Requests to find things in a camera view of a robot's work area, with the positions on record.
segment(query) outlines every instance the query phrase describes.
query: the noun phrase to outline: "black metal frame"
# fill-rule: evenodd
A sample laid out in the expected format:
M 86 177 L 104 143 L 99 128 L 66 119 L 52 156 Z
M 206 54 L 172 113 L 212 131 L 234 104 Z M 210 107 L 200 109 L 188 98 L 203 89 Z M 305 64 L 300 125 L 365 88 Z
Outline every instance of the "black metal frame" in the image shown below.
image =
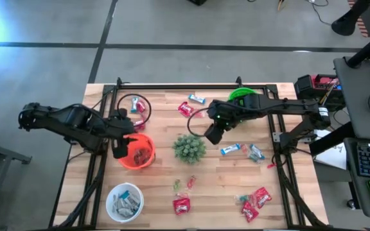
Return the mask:
M 121 79 L 118 78 L 118 81 L 117 81 L 116 85 L 104 85 L 103 96 L 105 95 L 106 92 L 111 90 L 111 88 L 114 88 L 112 96 L 111 96 L 110 110 L 109 110 L 109 114 L 111 115 L 113 113 L 113 111 L 115 110 L 116 98 L 117 98 L 117 94 L 118 94 L 119 90 L 139 90 L 139 89 L 143 89 L 143 90 L 229 89 L 229 90 L 232 90 L 232 89 L 236 89 L 240 86 L 242 86 L 242 81 L 239 77 L 236 80 L 236 83 L 230 83 L 230 84 L 214 84 L 213 83 L 213 84 L 187 84 L 187 85 L 181 85 L 181 84 L 178 84 L 178 85 L 176 85 L 176 84 L 169 84 L 169 85 L 165 85 L 165 84 L 147 84 L 147 85 L 126 84 L 125 85 L 125 84 L 122 84 Z M 245 84 L 243 86 L 248 87 L 248 88 L 252 88 L 252 89 L 256 89 L 256 90 L 262 90 L 264 92 L 264 94 L 267 95 L 267 96 L 269 96 L 269 92 L 271 92 L 273 94 L 274 98 L 276 98 L 276 99 L 279 98 L 278 88 L 274 84 L 269 84 L 269 85 Z M 106 102 L 107 102 L 107 98 L 105 98 L 101 102 L 101 105 L 100 105 L 101 115 L 103 115 L 103 113 L 105 111 Z M 284 123 L 284 120 L 283 120 L 283 116 L 278 115 L 277 119 L 278 119 L 278 122 L 279 122 L 279 128 L 280 128 L 281 132 L 285 132 L 286 128 L 285 128 L 285 123 Z M 272 133 L 276 132 L 275 124 L 274 124 L 274 118 L 272 117 L 272 115 L 268 116 L 268 120 L 269 120 L 269 132 L 270 132 L 270 135 L 272 136 Z M 275 147 L 277 146 L 277 143 L 275 143 L 273 139 L 272 139 L 272 144 L 273 144 L 274 150 L 276 150 Z M 276 154 L 276 162 L 279 165 L 281 165 L 281 156 L 278 155 L 278 153 L 276 153 L 276 151 L 274 151 L 274 152 L 275 152 L 274 154 Z M 106 156 L 107 156 L 107 155 L 102 156 L 101 164 L 100 164 L 98 174 L 97 174 L 97 177 L 96 177 L 97 181 L 96 182 L 94 181 L 94 182 L 91 183 L 91 180 L 93 178 L 94 166 L 95 166 L 95 161 L 96 161 L 97 155 L 101 155 L 101 154 L 100 153 L 99 154 L 98 153 L 97 154 L 92 154 L 91 159 L 89 161 L 89 167 L 88 167 L 88 170 L 87 170 L 87 180 L 86 180 L 85 189 L 84 189 L 84 196 L 81 199 L 80 203 L 78 203 L 78 205 L 76 206 L 76 209 L 78 209 L 80 207 L 81 207 L 81 209 L 78 210 L 79 213 L 77 213 L 77 214 L 70 214 L 70 215 L 79 215 L 80 219 L 78 220 L 78 225 L 72 227 L 72 223 L 68 223 L 66 227 L 53 227 L 53 220 L 55 218 L 55 213 L 57 211 L 57 206 L 58 206 L 58 200 L 59 200 L 60 192 L 61 192 L 61 189 L 62 189 L 62 185 L 61 185 L 60 189 L 58 191 L 57 201 L 56 201 L 54 209 L 53 209 L 53 213 L 52 213 L 52 216 L 51 216 L 51 221 L 49 223 L 49 227 L 48 227 L 48 229 L 45 229 L 45 230 L 94 230 L 94 229 L 96 229 L 96 221 L 97 221 L 97 216 L 98 216 L 101 188 L 102 188 L 103 176 L 104 176 L 104 172 L 105 172 Z M 286 182 L 285 179 L 287 178 L 287 176 L 286 176 L 285 172 L 283 171 L 283 169 L 281 167 L 278 167 L 277 171 L 278 171 L 278 177 L 279 177 L 279 184 L 280 184 L 280 187 L 281 187 L 281 195 L 282 195 L 283 207 L 284 207 L 284 211 L 285 211 L 286 225 L 287 225 L 287 228 L 291 228 L 295 225 L 294 225 L 294 221 L 292 220 L 292 214 L 291 214 L 291 210 L 290 210 L 288 194 L 287 194 L 287 191 L 286 191 L 287 190 L 286 184 L 290 184 L 290 182 L 291 182 L 292 184 L 290 184 L 290 187 L 291 187 L 291 189 L 293 189 L 296 192 L 299 191 L 299 188 L 297 186 L 297 180 L 296 180 L 296 177 L 295 177 L 294 164 L 292 162 L 292 157 L 290 155 L 286 156 L 286 164 L 287 164 L 288 172 L 289 172 L 289 182 Z M 62 177 L 62 182 L 63 182 L 63 179 L 65 177 L 65 172 L 66 172 L 66 169 L 64 170 L 64 175 Z M 85 215 L 86 215 L 86 209 L 87 209 L 87 202 L 88 202 L 88 199 L 90 198 L 90 196 L 92 195 L 93 191 L 95 191 L 95 190 L 96 190 L 96 194 L 95 194 L 94 203 L 93 203 L 92 217 L 91 217 L 89 225 L 86 225 L 85 224 Z M 296 208 L 298 223 L 299 223 L 298 226 L 299 227 L 304 227 L 306 225 L 305 220 L 304 220 L 304 214 L 302 212 L 301 206 L 296 201 L 295 201 L 295 208 Z

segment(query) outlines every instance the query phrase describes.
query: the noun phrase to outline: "white bowl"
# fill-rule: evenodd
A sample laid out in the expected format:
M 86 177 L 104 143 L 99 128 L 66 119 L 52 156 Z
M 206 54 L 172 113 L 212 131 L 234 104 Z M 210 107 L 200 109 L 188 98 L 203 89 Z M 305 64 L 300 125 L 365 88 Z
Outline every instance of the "white bowl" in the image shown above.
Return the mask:
M 130 193 L 137 196 L 137 198 L 140 198 L 140 202 L 141 202 L 141 204 L 139 205 L 138 211 L 136 211 L 136 213 L 131 218 L 126 218 L 124 216 L 119 215 L 117 212 L 112 212 L 112 204 L 114 203 L 114 195 L 115 196 L 121 195 L 126 190 L 128 190 Z M 139 214 L 142 211 L 142 208 L 144 207 L 144 195 L 142 195 L 141 190 L 138 189 L 138 187 L 136 187 L 135 185 L 130 184 L 130 183 L 123 183 L 123 184 L 115 186 L 115 188 L 113 188 L 109 192 L 109 194 L 107 196 L 107 201 L 106 201 L 106 206 L 105 207 L 107 209 L 108 215 L 114 221 L 117 221 L 117 222 L 120 222 L 120 223 L 126 223 L 126 222 L 129 222 L 129 221 L 133 221 L 135 218 L 137 218 L 139 216 Z

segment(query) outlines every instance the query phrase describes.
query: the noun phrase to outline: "paper sheet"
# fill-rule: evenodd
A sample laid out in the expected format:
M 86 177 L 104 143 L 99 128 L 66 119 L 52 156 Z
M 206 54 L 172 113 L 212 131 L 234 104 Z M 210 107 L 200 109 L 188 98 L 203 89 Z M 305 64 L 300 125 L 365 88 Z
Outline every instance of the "paper sheet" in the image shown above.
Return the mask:
M 318 135 L 318 138 L 316 139 L 318 140 L 320 137 L 324 137 L 325 135 L 329 134 L 330 131 L 317 130 L 316 133 Z M 317 155 L 315 161 L 346 170 L 346 150 L 344 143 L 338 144 L 333 148 L 330 148 Z

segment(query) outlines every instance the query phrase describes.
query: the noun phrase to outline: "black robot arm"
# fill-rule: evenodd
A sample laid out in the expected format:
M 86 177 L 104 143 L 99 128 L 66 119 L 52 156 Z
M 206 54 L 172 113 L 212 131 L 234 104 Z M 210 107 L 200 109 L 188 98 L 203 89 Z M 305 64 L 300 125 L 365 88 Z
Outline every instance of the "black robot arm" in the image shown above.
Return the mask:
M 330 125 L 328 111 L 320 107 L 314 99 L 270 99 L 262 94 L 247 94 L 229 101 L 213 100 L 207 110 L 214 123 L 204 136 L 213 144 L 218 144 L 224 131 L 235 128 L 239 123 L 270 114 L 303 115 L 303 122 L 291 132 L 282 133 L 280 148 L 282 153 L 292 153 L 300 138 L 314 129 L 325 129 Z
M 45 128 L 55 132 L 64 136 L 67 142 L 78 142 L 91 153 L 99 151 L 104 140 L 114 140 L 117 147 L 112 151 L 116 158 L 127 156 L 130 139 L 123 136 L 135 132 L 125 109 L 121 109 L 117 116 L 104 119 L 98 111 L 81 104 L 58 109 L 29 103 L 19 114 L 18 123 L 19 128 L 26 131 Z

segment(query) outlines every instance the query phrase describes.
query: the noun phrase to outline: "green succulent plant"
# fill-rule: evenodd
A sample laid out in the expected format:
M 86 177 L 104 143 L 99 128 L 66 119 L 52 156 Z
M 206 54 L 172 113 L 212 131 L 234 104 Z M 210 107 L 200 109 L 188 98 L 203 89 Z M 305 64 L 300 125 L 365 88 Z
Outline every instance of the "green succulent plant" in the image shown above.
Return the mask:
M 204 141 L 194 135 L 178 137 L 172 148 L 175 150 L 175 157 L 187 164 L 196 164 L 206 153 Z

